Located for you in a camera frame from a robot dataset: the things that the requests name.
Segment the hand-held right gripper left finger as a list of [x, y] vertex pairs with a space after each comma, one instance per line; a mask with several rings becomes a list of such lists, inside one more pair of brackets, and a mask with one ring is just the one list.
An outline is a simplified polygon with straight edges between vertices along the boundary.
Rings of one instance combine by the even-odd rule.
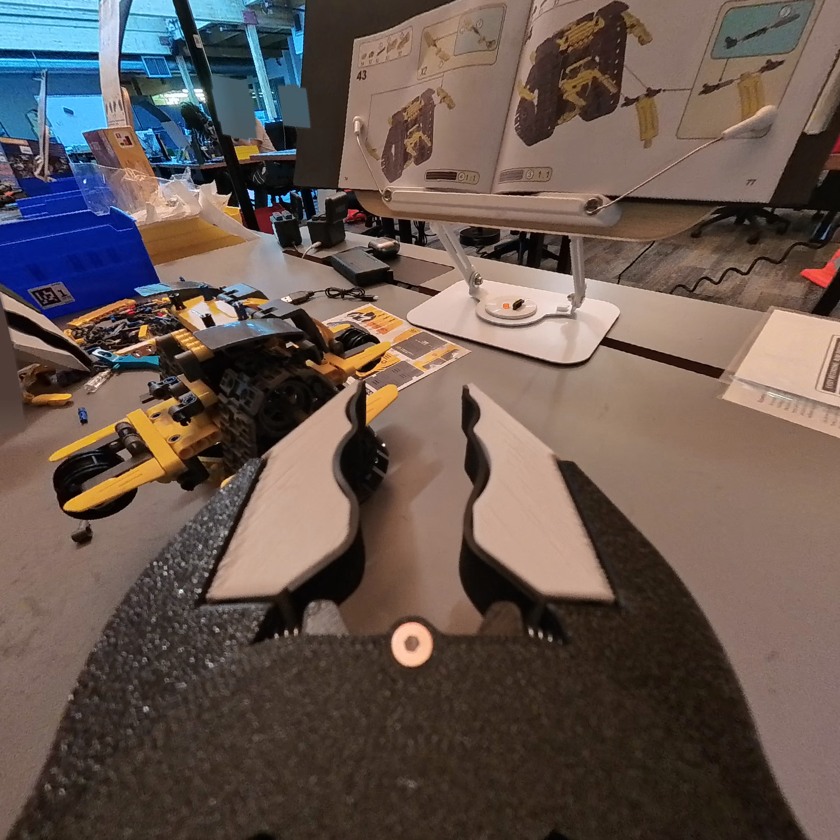
[[216, 606], [259, 604], [280, 627], [346, 601], [364, 573], [366, 392], [345, 388], [265, 454], [206, 588]]

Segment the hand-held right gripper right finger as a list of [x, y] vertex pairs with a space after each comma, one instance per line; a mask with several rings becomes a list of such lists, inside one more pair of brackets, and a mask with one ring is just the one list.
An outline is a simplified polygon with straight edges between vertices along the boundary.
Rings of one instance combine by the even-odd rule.
[[567, 481], [574, 466], [477, 385], [461, 396], [465, 472], [471, 482], [459, 578], [488, 619], [515, 608], [524, 633], [568, 639], [562, 604], [613, 606], [616, 597]]

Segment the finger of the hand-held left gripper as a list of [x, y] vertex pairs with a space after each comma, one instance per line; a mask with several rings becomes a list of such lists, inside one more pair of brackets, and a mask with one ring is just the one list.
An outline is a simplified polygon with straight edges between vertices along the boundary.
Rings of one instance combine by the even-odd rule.
[[9, 329], [9, 336], [20, 368], [28, 364], [42, 364], [56, 370], [91, 372], [88, 362], [80, 360], [68, 350], [46, 343], [39, 337], [20, 332], [12, 327]]
[[10, 328], [45, 342], [67, 341], [67, 336], [52, 321], [17, 293], [1, 286], [1, 298]]

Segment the pile of small brick parts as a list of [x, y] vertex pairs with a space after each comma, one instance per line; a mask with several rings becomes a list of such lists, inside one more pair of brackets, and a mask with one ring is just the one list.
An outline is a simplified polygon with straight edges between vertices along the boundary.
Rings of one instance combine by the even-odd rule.
[[68, 321], [63, 333], [83, 350], [117, 353], [178, 330], [169, 303], [168, 297], [122, 299]]

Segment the blue storage bin with tag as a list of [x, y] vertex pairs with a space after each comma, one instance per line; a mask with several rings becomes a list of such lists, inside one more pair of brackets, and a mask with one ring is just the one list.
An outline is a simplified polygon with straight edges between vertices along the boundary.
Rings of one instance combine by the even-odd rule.
[[112, 208], [1, 226], [2, 286], [48, 318], [132, 298], [158, 276], [134, 219]]

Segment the teal brick tool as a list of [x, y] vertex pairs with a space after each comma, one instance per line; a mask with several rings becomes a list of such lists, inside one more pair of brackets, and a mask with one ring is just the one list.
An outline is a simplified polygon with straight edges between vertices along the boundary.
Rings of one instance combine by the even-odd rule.
[[118, 355], [102, 348], [94, 348], [88, 355], [96, 364], [116, 371], [156, 371], [160, 369], [160, 358], [157, 355], [134, 356], [130, 354]]

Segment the yellow black brick toy vehicle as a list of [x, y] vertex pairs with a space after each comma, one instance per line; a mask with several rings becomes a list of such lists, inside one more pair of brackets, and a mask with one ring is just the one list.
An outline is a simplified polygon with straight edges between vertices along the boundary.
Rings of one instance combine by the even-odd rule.
[[159, 378], [141, 407], [56, 451], [59, 508], [116, 515], [153, 482], [193, 490], [231, 477], [315, 414], [390, 348], [337, 337], [299, 305], [248, 285], [163, 287], [181, 327], [151, 341]]

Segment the clear acrylic holder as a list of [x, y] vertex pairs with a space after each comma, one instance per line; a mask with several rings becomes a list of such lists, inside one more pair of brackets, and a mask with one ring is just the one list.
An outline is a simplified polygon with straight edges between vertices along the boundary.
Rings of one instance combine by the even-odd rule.
[[154, 174], [96, 162], [72, 161], [70, 168], [87, 208], [96, 215], [115, 207], [135, 219], [145, 218], [147, 206], [159, 198], [160, 183]]

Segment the yellow storage bin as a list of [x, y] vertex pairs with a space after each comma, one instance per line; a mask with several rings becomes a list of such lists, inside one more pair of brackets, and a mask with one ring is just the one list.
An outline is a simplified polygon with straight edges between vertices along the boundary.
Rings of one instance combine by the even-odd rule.
[[160, 266], [258, 239], [241, 219], [237, 208], [226, 206], [218, 212], [140, 224], [138, 230], [152, 264]]

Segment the brown cardboard box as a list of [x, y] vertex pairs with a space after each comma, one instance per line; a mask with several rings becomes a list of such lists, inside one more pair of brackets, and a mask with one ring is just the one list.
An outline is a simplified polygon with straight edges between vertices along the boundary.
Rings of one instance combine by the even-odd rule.
[[84, 132], [82, 136], [100, 166], [154, 177], [151, 163], [133, 128], [96, 129]]

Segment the white book stand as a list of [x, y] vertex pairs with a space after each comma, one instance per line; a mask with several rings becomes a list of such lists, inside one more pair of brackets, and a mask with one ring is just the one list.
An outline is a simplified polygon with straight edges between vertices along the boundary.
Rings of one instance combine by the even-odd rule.
[[838, 54], [823, 94], [771, 199], [759, 203], [690, 202], [594, 193], [477, 193], [449, 190], [361, 190], [340, 183], [349, 100], [350, 52], [357, 35], [378, 33], [408, 4], [410, 15], [443, 2], [306, 2], [301, 81], [309, 129], [300, 129], [297, 173], [307, 186], [351, 190], [380, 217], [431, 223], [461, 280], [408, 313], [409, 322], [555, 364], [578, 364], [594, 353], [618, 308], [586, 296], [584, 237], [664, 238], [691, 225], [653, 213], [681, 205], [771, 205], [806, 199], [834, 141]]

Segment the yellow sticker sheet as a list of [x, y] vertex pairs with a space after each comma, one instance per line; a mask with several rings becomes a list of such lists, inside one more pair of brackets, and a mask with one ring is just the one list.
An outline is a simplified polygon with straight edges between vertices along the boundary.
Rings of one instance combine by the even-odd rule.
[[350, 337], [364, 348], [373, 340], [390, 344], [374, 365], [357, 374], [365, 382], [368, 393], [387, 385], [402, 390], [469, 353], [466, 348], [414, 327], [404, 318], [370, 303], [331, 318], [325, 324], [337, 337], [350, 330]]

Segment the clear plastic bags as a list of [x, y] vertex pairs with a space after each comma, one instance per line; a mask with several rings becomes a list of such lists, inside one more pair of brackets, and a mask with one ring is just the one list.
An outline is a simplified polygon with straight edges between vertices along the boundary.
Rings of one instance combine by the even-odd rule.
[[199, 218], [218, 228], [236, 233], [232, 224], [241, 225], [240, 217], [225, 211], [227, 198], [216, 186], [193, 183], [188, 171], [169, 180], [147, 178], [141, 187], [140, 203], [131, 215], [139, 226]]

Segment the white standing banner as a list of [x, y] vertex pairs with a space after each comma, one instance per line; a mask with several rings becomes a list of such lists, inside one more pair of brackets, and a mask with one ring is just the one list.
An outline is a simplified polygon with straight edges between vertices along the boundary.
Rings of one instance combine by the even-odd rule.
[[131, 128], [130, 98], [123, 93], [120, 62], [132, 1], [98, 3], [99, 78], [104, 112], [110, 128]]

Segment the black power bank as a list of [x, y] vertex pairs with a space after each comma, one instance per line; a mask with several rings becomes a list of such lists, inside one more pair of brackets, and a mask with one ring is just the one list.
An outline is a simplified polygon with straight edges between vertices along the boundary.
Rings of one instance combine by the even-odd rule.
[[394, 280], [392, 268], [361, 247], [349, 248], [331, 255], [329, 263], [354, 287], [367, 288]]

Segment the tall black battery charger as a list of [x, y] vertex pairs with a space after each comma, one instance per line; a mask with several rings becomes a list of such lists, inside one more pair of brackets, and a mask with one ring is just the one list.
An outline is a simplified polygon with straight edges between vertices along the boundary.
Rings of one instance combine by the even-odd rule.
[[322, 211], [308, 220], [309, 237], [321, 248], [332, 248], [346, 239], [344, 221], [348, 215], [349, 196], [339, 191], [322, 201]]

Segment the clear sign holder with paper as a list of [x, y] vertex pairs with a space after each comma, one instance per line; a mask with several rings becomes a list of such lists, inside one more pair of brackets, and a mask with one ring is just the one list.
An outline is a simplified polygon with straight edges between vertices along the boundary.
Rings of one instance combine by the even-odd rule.
[[771, 308], [721, 382], [725, 402], [839, 438], [839, 321]]

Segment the black office chair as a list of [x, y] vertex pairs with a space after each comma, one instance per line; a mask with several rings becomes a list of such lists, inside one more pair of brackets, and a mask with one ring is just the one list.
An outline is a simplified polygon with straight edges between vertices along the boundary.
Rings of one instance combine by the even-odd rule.
[[714, 210], [708, 217], [704, 218], [689, 232], [692, 238], [699, 238], [703, 231], [711, 225], [719, 222], [732, 220], [735, 225], [747, 225], [751, 231], [748, 236], [748, 244], [756, 245], [762, 236], [763, 229], [760, 222], [773, 228], [777, 235], [785, 235], [789, 229], [790, 221], [778, 215], [771, 207], [752, 204], [729, 204]]

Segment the open instruction booklet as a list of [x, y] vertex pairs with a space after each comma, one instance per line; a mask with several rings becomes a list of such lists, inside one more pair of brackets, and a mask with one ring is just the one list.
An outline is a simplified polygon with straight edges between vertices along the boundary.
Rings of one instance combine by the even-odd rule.
[[759, 203], [838, 54], [838, 2], [451, 2], [357, 35], [340, 183]]

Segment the orange cone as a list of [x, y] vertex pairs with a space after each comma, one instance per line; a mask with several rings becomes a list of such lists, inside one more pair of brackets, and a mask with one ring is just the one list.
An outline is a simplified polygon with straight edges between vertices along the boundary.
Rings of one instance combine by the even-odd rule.
[[809, 268], [801, 271], [801, 277], [820, 288], [828, 288], [839, 271], [840, 250], [826, 262], [822, 268]]

